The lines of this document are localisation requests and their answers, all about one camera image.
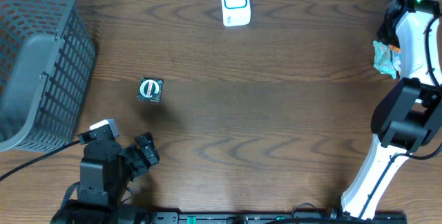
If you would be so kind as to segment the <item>orange Kleenex tissue pack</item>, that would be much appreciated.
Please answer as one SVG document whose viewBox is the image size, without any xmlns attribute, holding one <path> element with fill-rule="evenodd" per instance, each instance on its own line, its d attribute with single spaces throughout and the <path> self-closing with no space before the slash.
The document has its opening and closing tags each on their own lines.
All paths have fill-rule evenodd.
<svg viewBox="0 0 442 224">
<path fill-rule="evenodd" d="M 401 53 L 401 49 L 393 45 L 389 45 L 389 49 L 395 53 Z"/>
</svg>

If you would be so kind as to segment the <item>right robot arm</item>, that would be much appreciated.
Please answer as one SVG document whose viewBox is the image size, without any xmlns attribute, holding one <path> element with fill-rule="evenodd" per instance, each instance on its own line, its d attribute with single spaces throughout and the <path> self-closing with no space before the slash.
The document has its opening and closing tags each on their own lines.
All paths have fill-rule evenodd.
<svg viewBox="0 0 442 224">
<path fill-rule="evenodd" d="M 441 152 L 415 154 L 441 128 L 440 18 L 435 0 L 388 3 L 377 35 L 382 44 L 400 49 L 401 79 L 374 110 L 370 150 L 332 220 L 374 221 L 378 202 L 400 167 L 409 159 L 429 160 Z"/>
</svg>

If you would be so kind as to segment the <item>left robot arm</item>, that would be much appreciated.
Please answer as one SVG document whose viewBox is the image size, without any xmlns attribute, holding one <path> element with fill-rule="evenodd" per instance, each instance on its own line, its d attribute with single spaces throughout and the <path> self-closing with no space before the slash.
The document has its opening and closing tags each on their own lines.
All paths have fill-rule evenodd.
<svg viewBox="0 0 442 224">
<path fill-rule="evenodd" d="M 160 161 L 153 136 L 136 137 L 136 144 L 123 148 L 112 133 L 89 131 L 78 135 L 87 143 L 80 162 L 80 181 L 65 193 L 51 223 L 150 223 L 148 211 L 126 205 L 128 183 L 147 174 Z"/>
</svg>

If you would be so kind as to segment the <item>light green tissue pack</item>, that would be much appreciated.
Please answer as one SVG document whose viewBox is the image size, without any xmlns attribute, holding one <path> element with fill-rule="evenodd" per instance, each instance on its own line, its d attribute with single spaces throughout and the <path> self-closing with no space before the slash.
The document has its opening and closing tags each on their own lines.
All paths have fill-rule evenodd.
<svg viewBox="0 0 442 224">
<path fill-rule="evenodd" d="M 374 47 L 373 67 L 383 75 L 390 75 L 393 80 L 401 75 L 401 54 L 395 53 L 379 41 L 372 42 Z"/>
</svg>

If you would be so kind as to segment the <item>green Zam-Buk box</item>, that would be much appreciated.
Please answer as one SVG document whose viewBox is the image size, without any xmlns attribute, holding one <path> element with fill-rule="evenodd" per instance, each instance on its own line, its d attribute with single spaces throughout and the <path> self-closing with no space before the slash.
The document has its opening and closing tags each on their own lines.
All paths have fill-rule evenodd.
<svg viewBox="0 0 442 224">
<path fill-rule="evenodd" d="M 142 77 L 137 91 L 138 100 L 142 102 L 160 102 L 163 85 L 164 81 L 161 79 Z"/>
</svg>

